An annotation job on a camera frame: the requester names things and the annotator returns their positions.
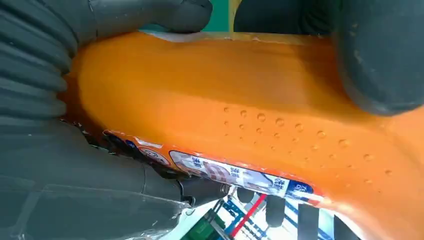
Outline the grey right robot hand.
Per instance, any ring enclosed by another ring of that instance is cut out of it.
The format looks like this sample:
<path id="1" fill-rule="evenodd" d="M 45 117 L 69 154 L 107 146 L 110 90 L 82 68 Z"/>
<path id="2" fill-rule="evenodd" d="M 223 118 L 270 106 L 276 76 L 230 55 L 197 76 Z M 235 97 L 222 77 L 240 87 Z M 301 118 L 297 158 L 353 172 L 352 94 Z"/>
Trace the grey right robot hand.
<path id="1" fill-rule="evenodd" d="M 208 0 L 1 1 L 1 239 L 144 239 L 177 225 L 179 183 L 91 146 L 61 121 L 57 94 L 80 47 L 147 24 L 196 33 L 212 10 Z"/>

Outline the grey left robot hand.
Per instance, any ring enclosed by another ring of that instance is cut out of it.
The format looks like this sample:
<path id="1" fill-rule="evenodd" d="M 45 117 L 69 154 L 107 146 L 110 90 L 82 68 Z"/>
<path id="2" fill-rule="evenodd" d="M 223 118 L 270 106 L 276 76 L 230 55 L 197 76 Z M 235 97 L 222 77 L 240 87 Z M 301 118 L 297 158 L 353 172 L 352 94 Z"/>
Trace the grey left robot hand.
<path id="1" fill-rule="evenodd" d="M 421 0 L 243 0 L 235 32 L 330 35 L 342 87 L 387 121 L 337 124 L 335 211 L 369 239 L 424 237 L 424 3 Z"/>

